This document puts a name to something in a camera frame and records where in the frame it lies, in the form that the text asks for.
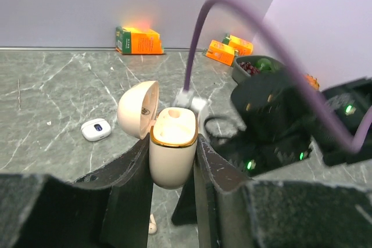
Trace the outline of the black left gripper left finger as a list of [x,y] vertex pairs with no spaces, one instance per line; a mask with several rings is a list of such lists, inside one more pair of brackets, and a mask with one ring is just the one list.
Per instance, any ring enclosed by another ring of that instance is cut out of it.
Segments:
[[2,247],[146,247],[149,141],[74,182],[1,175]]

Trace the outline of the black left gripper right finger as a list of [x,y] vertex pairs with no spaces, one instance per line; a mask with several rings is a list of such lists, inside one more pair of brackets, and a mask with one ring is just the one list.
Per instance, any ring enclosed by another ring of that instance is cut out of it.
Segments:
[[371,190],[252,180],[200,136],[194,164],[200,247],[370,247]]

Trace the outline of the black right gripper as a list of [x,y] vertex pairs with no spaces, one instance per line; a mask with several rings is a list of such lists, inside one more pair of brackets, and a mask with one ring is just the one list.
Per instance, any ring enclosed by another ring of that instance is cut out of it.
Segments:
[[214,151],[247,177],[310,157],[307,104],[285,73],[246,78],[233,89],[230,101],[245,128],[220,114],[203,118],[201,130]]

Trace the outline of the white earbud charging case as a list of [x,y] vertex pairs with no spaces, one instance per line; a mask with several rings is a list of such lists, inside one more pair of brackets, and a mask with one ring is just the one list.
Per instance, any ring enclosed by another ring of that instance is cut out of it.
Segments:
[[87,121],[81,126],[81,133],[89,142],[96,142],[107,138],[111,132],[110,124],[103,118]]

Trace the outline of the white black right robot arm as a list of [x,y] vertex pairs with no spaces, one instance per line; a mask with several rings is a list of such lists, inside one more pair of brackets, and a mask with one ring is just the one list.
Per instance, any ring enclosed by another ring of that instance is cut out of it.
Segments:
[[[346,82],[322,92],[326,105],[353,136],[371,107],[371,78]],[[324,124],[299,96],[284,71],[246,78],[233,90],[231,101],[246,130],[237,126],[233,136],[217,136],[206,130],[212,148],[247,177],[306,160],[310,157],[311,137],[329,167],[371,159],[371,128],[363,147],[350,154],[338,146]],[[184,185],[172,222],[196,224],[194,174]]]

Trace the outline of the beige earbud charging case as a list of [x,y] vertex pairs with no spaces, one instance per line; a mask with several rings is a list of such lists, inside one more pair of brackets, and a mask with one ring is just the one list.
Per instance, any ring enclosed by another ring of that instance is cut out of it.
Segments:
[[120,98],[117,120],[122,130],[137,139],[149,137],[149,170],[164,189],[182,187],[192,170],[198,137],[194,112],[167,107],[158,112],[159,83],[141,82]]

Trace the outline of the beige earbud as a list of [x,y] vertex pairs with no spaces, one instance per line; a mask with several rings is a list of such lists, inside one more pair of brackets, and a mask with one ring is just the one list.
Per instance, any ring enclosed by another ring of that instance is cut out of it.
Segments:
[[149,217],[149,228],[148,228],[148,234],[153,235],[157,232],[158,227],[156,224],[156,220],[153,214],[150,215]]

